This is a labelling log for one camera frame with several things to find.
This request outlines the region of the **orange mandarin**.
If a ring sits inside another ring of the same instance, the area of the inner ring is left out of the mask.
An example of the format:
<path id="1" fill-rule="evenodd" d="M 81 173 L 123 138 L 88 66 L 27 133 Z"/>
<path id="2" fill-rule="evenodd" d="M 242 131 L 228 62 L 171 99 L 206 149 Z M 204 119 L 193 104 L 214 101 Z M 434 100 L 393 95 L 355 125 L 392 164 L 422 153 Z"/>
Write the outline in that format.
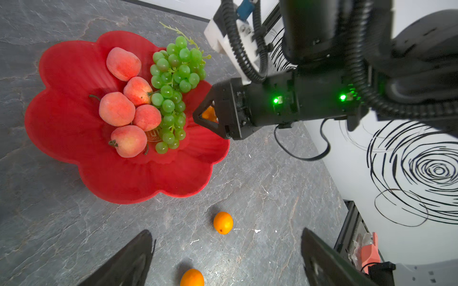
<path id="1" fill-rule="evenodd" d="M 213 106 L 209 106 L 201 115 L 201 117 L 210 122 L 218 123 L 218 118 Z"/>
<path id="2" fill-rule="evenodd" d="M 181 277 L 180 286 L 204 286 L 203 274 L 197 269 L 189 269 Z"/>
<path id="3" fill-rule="evenodd" d="M 227 212 L 219 212 L 213 219 L 213 227 L 222 235 L 228 234 L 233 229 L 234 221 Z"/>

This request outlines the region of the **peach top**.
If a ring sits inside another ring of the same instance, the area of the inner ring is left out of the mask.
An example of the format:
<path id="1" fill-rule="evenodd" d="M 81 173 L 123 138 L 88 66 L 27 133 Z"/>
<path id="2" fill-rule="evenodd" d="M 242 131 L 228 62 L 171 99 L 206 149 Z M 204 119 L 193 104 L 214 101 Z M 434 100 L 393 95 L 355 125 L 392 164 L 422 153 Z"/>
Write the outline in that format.
<path id="1" fill-rule="evenodd" d="M 134 104 L 121 92 L 111 92 L 103 98 L 89 95 L 100 101 L 99 116 L 109 125 L 122 127 L 132 123 L 135 116 Z"/>

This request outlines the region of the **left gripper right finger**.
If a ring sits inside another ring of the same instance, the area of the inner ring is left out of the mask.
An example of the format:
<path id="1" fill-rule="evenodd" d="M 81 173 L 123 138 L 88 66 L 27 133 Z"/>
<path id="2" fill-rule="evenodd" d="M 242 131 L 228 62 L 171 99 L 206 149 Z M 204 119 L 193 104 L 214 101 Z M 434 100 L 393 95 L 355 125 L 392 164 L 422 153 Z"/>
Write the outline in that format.
<path id="1" fill-rule="evenodd" d="M 375 285 L 308 228 L 302 232 L 301 255 L 305 275 L 311 286 Z"/>

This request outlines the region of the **red flower-shaped bowl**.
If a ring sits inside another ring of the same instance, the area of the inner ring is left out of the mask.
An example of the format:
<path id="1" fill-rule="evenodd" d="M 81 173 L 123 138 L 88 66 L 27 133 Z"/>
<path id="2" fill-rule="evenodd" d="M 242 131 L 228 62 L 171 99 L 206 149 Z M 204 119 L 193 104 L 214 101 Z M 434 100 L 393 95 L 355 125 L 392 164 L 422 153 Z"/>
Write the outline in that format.
<path id="1" fill-rule="evenodd" d="M 148 83 L 164 55 L 124 31 L 52 46 L 39 62 L 45 89 L 26 110 L 29 138 L 52 158 L 77 165 L 87 188 L 111 203 L 199 193 L 230 142 L 193 120 L 209 83 L 185 94 Z"/>

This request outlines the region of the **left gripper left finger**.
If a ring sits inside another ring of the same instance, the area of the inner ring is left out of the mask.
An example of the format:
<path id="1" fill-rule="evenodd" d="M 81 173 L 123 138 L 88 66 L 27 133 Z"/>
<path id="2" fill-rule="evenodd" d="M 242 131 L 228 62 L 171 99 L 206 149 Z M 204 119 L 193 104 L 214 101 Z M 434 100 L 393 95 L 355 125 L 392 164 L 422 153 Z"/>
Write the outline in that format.
<path id="1" fill-rule="evenodd" d="M 143 230 L 80 285 L 143 286 L 154 252 L 155 240 L 150 231 Z"/>

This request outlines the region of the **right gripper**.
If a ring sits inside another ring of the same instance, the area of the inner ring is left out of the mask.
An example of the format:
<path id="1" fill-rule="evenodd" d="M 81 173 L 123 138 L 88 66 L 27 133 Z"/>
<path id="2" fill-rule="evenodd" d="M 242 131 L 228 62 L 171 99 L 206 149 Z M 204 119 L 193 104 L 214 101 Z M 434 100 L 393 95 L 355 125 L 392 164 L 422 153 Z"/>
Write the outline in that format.
<path id="1" fill-rule="evenodd" d="M 213 106 L 218 123 L 201 117 Z M 291 69 L 263 83 L 243 85 L 240 78 L 215 84 L 193 113 L 194 122 L 224 139 L 242 140 L 263 126 L 289 126 L 298 121 L 348 120 L 354 131 L 369 112 L 341 67 Z"/>

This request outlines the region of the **green grape bunch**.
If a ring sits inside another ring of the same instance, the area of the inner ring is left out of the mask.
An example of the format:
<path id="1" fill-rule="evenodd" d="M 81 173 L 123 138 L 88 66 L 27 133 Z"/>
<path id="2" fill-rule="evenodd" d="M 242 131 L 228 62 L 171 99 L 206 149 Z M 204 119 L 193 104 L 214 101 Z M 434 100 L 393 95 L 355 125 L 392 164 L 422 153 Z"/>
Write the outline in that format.
<path id="1" fill-rule="evenodd" d="M 151 85 L 149 93 L 151 104 L 161 114 L 161 123 L 157 128 L 159 142 L 155 145 L 158 154 L 176 150 L 186 138 L 184 95 L 197 88 L 206 77 L 206 61 L 211 55 L 205 55 L 199 45 L 176 27 L 162 24 L 178 36 L 164 50 L 153 53 L 150 66 Z"/>

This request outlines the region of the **red peach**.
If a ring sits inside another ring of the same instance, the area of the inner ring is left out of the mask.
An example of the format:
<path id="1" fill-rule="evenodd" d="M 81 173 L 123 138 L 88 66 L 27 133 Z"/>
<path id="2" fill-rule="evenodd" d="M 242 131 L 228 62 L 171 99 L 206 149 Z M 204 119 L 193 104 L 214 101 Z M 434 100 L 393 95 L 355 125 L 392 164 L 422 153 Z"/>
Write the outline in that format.
<path id="1" fill-rule="evenodd" d="M 113 48 L 107 56 L 106 66 L 109 72 L 123 82 L 139 75 L 141 70 L 140 59 L 132 52 L 122 48 Z"/>

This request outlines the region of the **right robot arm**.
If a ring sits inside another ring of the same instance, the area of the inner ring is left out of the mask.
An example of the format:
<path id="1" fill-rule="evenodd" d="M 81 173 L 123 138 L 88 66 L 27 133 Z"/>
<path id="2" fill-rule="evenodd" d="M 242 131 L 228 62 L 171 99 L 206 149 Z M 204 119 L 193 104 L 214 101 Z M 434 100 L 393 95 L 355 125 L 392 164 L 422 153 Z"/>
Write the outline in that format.
<path id="1" fill-rule="evenodd" d="M 391 36 L 391 1 L 280 1 L 283 55 L 292 67 L 268 74 L 261 3 L 222 1 L 206 29 L 240 77 L 215 84 L 196 124 L 242 140 L 264 126 L 346 120 L 412 120 L 458 134 L 458 12 L 442 10 Z"/>

